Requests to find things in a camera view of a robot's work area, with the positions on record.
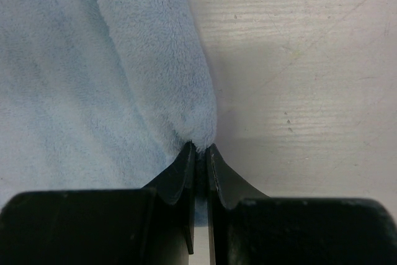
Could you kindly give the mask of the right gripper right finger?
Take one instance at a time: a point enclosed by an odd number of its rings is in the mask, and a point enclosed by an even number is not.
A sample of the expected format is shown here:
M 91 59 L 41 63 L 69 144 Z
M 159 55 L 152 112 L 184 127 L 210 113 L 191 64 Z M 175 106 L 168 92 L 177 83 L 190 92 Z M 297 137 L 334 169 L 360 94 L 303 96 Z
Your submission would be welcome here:
M 212 264 L 395 264 L 396 224 L 363 198 L 268 197 L 205 153 Z

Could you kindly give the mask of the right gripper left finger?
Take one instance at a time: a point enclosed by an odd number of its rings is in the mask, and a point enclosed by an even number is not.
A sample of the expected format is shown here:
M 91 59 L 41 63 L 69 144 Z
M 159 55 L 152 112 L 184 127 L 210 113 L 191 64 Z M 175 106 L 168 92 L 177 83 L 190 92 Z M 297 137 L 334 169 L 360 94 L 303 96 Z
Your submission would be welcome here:
M 1 211 L 2 264 L 187 264 L 195 147 L 140 189 L 37 191 Z

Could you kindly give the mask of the light blue towel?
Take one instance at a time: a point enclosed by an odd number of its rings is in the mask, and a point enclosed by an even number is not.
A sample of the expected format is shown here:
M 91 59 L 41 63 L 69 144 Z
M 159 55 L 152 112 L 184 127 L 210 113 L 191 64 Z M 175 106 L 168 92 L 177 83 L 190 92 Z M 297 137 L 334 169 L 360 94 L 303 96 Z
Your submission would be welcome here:
M 187 0 L 1 0 L 2 205 L 139 188 L 215 135 Z

